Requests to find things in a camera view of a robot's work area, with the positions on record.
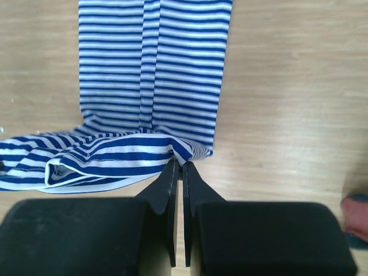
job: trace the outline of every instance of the striped shirt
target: striped shirt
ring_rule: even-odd
[[[213,153],[232,0],[79,0],[72,131],[0,141],[2,190],[118,189]]]

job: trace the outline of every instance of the wood grain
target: wood grain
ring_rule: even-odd
[[[77,9],[0,0],[0,139],[81,123]],[[368,190],[367,14],[366,0],[235,0],[215,153],[196,163],[226,199],[322,202],[342,221],[342,197]],[[1,193],[0,217],[39,197]],[[179,221],[174,276],[189,275]]]

